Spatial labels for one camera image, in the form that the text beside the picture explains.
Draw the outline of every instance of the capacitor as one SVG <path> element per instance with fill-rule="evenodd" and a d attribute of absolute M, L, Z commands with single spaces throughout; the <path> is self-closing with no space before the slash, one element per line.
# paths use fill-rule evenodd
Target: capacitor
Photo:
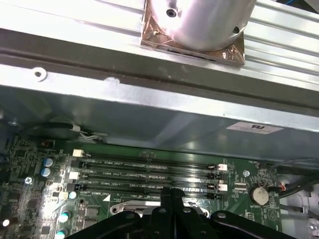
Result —
<path fill-rule="evenodd" d="M 45 158 L 43 161 L 44 167 L 51 167 L 53 165 L 52 158 Z"/>
<path fill-rule="evenodd" d="M 10 220 L 9 220 L 9 219 L 5 219 L 5 220 L 2 222 L 2 226 L 4 226 L 4 227 L 9 226 L 9 224 L 10 224 Z"/>
<path fill-rule="evenodd" d="M 65 239 L 65 237 L 68 235 L 67 229 L 60 229 L 56 234 L 54 239 Z"/>
<path fill-rule="evenodd" d="M 41 170 L 41 176 L 43 176 L 43 177 L 48 177 L 50 175 L 50 173 L 51 173 L 51 170 L 48 168 L 43 168 Z"/>
<path fill-rule="evenodd" d="M 69 199 L 75 199 L 76 198 L 76 192 L 70 192 L 69 193 Z"/>
<path fill-rule="evenodd" d="M 70 217 L 71 217 L 71 213 L 69 211 L 64 211 L 58 217 L 58 221 L 61 222 L 61 223 L 65 223 L 65 222 L 67 222 L 69 220 Z"/>

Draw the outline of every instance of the metal cylinder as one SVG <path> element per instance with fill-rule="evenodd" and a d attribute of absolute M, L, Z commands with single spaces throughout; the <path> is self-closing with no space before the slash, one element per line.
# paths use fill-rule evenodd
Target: metal cylinder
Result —
<path fill-rule="evenodd" d="M 232 44 L 245 29 L 257 0 L 150 0 L 152 15 L 174 41 L 197 51 Z"/>

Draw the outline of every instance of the green circuit board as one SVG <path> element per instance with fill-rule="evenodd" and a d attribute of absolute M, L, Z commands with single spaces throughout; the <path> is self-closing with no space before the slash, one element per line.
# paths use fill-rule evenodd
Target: green circuit board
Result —
<path fill-rule="evenodd" d="M 70 235 L 125 210 L 118 207 L 124 202 L 143 213 L 136 201 L 157 205 L 162 187 L 182 189 L 184 203 L 208 217 L 227 210 L 282 230 L 279 195 L 267 191 L 275 183 L 260 162 L 19 137 L 8 150 L 10 161 L 0 169 L 0 221 L 17 222 L 0 232 L 4 238 Z M 48 158 L 53 164 L 45 167 Z"/>

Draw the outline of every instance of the copper plate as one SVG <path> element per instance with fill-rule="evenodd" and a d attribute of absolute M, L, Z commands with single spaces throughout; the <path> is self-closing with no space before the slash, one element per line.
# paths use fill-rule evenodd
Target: copper plate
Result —
<path fill-rule="evenodd" d="M 152 16 L 150 0 L 146 0 L 145 9 L 141 45 L 192 57 L 198 57 L 205 60 L 216 61 L 232 66 L 243 66 L 245 64 L 243 33 L 233 44 L 225 49 L 211 52 L 195 51 L 180 45 L 164 33 Z"/>

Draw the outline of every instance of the sticker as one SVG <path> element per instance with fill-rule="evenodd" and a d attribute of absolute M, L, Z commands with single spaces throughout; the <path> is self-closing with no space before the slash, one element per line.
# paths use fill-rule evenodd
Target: sticker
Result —
<path fill-rule="evenodd" d="M 280 131 L 284 128 L 256 124 L 256 123 L 238 122 L 228 127 L 227 129 L 245 131 L 245 132 L 251 132 L 251 133 L 270 134 L 276 131 Z"/>

